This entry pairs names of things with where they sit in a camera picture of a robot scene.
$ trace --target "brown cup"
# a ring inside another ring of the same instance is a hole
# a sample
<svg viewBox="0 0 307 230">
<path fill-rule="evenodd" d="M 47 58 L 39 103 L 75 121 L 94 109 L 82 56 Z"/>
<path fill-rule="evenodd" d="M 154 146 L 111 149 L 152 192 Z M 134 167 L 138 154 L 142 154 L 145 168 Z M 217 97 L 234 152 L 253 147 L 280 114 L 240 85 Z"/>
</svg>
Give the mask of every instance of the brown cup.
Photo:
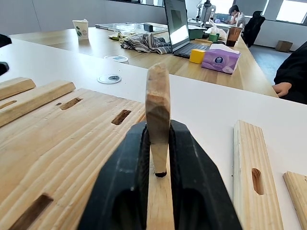
<svg viewBox="0 0 307 230">
<path fill-rule="evenodd" d="M 241 31 L 242 31 L 241 27 L 230 27 L 226 41 L 226 46 L 234 47 L 241 34 Z"/>
</svg>

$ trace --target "white paper cup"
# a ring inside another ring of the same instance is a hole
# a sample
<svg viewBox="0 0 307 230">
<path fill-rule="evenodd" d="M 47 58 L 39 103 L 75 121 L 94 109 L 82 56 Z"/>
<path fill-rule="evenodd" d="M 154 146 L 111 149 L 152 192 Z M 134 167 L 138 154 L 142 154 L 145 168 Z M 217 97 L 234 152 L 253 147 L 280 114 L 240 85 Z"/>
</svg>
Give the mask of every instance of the white paper cup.
<svg viewBox="0 0 307 230">
<path fill-rule="evenodd" d="M 88 21 L 84 20 L 73 20 L 73 26 L 76 29 L 79 40 L 88 39 Z"/>
</svg>

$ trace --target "laptop keyboard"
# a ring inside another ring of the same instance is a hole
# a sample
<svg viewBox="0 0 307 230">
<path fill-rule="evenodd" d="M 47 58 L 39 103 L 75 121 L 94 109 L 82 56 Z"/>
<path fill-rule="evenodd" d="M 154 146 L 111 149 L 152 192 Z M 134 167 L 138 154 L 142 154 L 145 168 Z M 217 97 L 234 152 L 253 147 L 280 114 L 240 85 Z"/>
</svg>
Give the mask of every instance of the laptop keyboard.
<svg viewBox="0 0 307 230">
<path fill-rule="evenodd" d="M 179 49 L 179 54 L 187 56 L 187 57 L 190 57 L 191 51 L 193 49 L 207 50 L 208 48 L 209 48 L 209 46 L 189 43 L 188 45 L 186 45 L 186 46 L 182 47 L 181 49 Z"/>
</svg>

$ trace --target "black chair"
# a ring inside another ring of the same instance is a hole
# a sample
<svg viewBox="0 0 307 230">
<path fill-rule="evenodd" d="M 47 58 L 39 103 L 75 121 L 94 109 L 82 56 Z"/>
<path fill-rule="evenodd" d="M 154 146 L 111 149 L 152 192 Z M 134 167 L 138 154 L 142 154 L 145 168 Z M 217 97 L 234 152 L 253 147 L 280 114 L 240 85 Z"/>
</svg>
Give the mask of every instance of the black chair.
<svg viewBox="0 0 307 230">
<path fill-rule="evenodd" d="M 254 44 L 259 34 L 261 25 L 265 20 L 265 17 L 260 15 L 261 12 L 262 11 L 255 11 L 253 13 L 253 17 L 249 20 L 244 28 L 243 40 L 248 47 L 251 47 Z"/>
</svg>

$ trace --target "mortise hole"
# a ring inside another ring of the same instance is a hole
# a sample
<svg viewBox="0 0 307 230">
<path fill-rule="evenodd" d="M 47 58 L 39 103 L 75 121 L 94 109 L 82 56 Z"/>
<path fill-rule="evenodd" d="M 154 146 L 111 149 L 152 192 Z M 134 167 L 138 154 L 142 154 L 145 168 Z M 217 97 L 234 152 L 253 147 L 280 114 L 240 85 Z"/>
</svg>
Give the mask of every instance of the mortise hole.
<svg viewBox="0 0 307 230">
<path fill-rule="evenodd" d="M 10 104 L 14 104 L 15 102 L 17 102 L 17 101 L 14 100 L 14 101 L 7 102 L 7 103 L 5 103 L 3 105 L 0 105 L 0 109 L 3 109 L 4 107 L 9 106 Z"/>
<path fill-rule="evenodd" d="M 264 194 L 264 188 L 263 188 L 261 172 L 258 169 L 253 168 L 251 170 L 251 176 L 253 178 L 254 190 L 259 195 L 263 195 Z"/>
<path fill-rule="evenodd" d="M 75 104 L 77 104 L 78 102 L 80 102 L 81 100 L 83 100 L 83 98 L 80 98 L 80 97 L 76 97 L 72 100 L 70 100 L 69 102 L 63 104 L 60 106 L 60 109 L 61 110 L 66 110 L 66 109 L 69 109 L 70 107 L 73 107 Z"/>
<path fill-rule="evenodd" d="M 26 230 L 43 213 L 48 205 L 53 201 L 51 197 L 42 194 L 32 205 L 16 220 L 9 230 Z"/>
<path fill-rule="evenodd" d="M 120 125 L 130 113 L 130 110 L 124 109 L 113 119 L 111 123 L 117 126 Z"/>
</svg>

